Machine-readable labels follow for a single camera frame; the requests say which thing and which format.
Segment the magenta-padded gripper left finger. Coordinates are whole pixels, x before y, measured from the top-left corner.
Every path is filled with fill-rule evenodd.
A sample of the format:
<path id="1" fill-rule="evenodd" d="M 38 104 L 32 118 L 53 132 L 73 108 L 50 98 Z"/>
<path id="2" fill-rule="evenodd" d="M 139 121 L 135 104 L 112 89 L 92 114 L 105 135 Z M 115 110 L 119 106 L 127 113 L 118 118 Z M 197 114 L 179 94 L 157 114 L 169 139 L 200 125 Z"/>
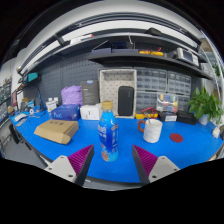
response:
<path id="1" fill-rule="evenodd" d="M 59 156 L 45 170 L 69 182 L 82 186 L 85 182 L 93 156 L 94 146 L 89 145 L 70 156 Z"/>

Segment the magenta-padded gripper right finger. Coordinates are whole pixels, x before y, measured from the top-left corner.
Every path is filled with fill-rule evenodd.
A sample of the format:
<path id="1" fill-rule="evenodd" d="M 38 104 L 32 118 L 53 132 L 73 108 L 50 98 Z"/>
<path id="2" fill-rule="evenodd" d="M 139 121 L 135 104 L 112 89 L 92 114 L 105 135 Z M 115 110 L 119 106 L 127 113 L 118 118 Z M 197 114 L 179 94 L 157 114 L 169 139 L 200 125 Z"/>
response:
<path id="1" fill-rule="evenodd" d="M 136 145 L 132 146 L 132 157 L 142 184 L 153 183 L 179 171 L 179 168 L 166 156 L 157 157 Z"/>

